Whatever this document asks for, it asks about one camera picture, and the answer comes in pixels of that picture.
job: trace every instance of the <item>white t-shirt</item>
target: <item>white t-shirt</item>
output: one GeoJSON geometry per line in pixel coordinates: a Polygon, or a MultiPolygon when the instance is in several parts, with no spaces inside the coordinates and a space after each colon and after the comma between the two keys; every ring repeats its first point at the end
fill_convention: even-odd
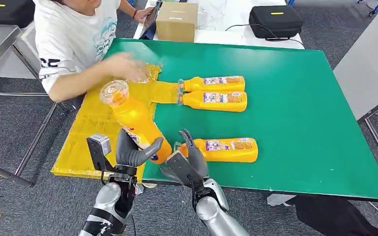
{"type": "Polygon", "coordinates": [[[94,16],[85,16],[50,0],[34,0],[39,75],[47,92],[60,75],[102,60],[115,38],[120,1],[102,0],[94,16]]]}

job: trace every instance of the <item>cardboard box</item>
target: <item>cardboard box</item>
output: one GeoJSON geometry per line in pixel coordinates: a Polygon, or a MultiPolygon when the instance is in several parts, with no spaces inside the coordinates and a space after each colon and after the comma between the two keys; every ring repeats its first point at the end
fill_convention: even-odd
{"type": "Polygon", "coordinates": [[[156,19],[158,39],[193,42],[197,18],[197,3],[163,2],[156,19]]]}

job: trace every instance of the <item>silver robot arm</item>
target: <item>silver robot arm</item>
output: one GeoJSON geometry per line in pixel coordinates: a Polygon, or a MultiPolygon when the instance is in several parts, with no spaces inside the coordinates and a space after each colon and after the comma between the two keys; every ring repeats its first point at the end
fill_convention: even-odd
{"type": "Polygon", "coordinates": [[[109,138],[94,134],[87,138],[89,151],[95,170],[101,171],[100,189],[95,205],[86,219],[79,236],[119,236],[133,210],[136,196],[137,166],[152,157],[161,147],[163,138],[157,138],[146,149],[139,150],[132,138],[120,130],[117,142],[116,165],[106,159],[111,151],[109,138]],[[110,172],[108,182],[103,180],[103,173],[110,172]]]}
{"type": "Polygon", "coordinates": [[[181,130],[188,147],[188,158],[174,152],[161,167],[163,174],[192,189],[192,206],[208,228],[211,236],[249,236],[249,233],[227,211],[228,202],[221,186],[208,175],[205,158],[196,147],[190,133],[181,130]]]}
{"type": "Polygon", "coordinates": [[[204,182],[215,196],[205,196],[196,204],[196,214],[208,228],[210,236],[249,236],[249,233],[229,214],[228,203],[220,185],[209,178],[204,182]]]}
{"type": "Polygon", "coordinates": [[[95,205],[86,219],[79,236],[120,235],[125,229],[131,209],[125,214],[115,206],[122,194],[121,187],[115,183],[104,185],[95,200],[95,205]]]}

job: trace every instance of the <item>plastic bottle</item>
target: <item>plastic bottle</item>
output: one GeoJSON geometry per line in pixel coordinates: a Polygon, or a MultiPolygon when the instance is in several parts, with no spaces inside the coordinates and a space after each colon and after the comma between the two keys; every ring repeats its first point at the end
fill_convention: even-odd
{"type": "MultiPolygon", "coordinates": [[[[154,121],[150,119],[148,108],[129,95],[127,82],[114,80],[105,84],[99,98],[111,106],[117,121],[141,149],[150,146],[157,137],[164,138],[154,121]]],[[[164,139],[160,150],[150,160],[161,164],[171,153],[172,147],[164,139]]]]}
{"type": "MultiPolygon", "coordinates": [[[[223,162],[254,162],[257,160],[258,147],[252,138],[238,139],[195,139],[206,161],[223,162]]],[[[183,156],[188,156],[186,144],[175,143],[175,150],[179,150],[183,156]]]]}
{"type": "Polygon", "coordinates": [[[193,77],[190,80],[179,80],[178,84],[181,92],[192,92],[197,90],[244,91],[245,88],[244,77],[241,75],[211,78],[193,77]]]}
{"type": "Polygon", "coordinates": [[[247,108],[247,94],[240,91],[193,91],[179,94],[177,104],[201,110],[243,112],[247,108]]]}

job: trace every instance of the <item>printed graphic on t-shirt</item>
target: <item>printed graphic on t-shirt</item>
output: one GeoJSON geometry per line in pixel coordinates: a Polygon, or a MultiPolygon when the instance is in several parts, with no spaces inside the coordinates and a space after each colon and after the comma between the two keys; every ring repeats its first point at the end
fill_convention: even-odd
{"type": "Polygon", "coordinates": [[[111,46],[112,40],[115,38],[115,31],[117,30],[117,22],[112,17],[105,18],[102,25],[100,34],[94,37],[97,60],[101,60],[105,56],[109,46],[111,46]]]}

